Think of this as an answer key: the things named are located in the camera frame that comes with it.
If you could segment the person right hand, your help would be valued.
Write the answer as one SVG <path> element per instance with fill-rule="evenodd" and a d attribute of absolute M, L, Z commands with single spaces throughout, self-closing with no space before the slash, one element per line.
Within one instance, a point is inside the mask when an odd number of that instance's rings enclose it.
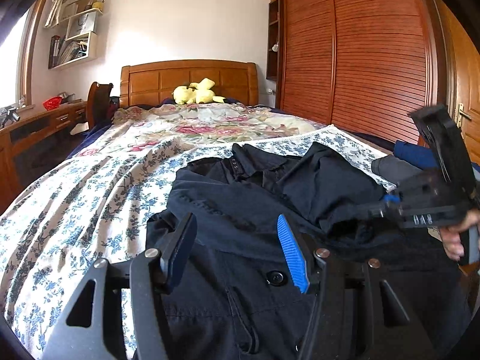
<path fill-rule="evenodd" d="M 461 242 L 461 234 L 475 228 L 479 231 L 480 212 L 478 209 L 468 211 L 465 218 L 456 225 L 439 228 L 442 245 L 446 255 L 453 261 L 459 262 L 465 254 L 465 248 Z"/>

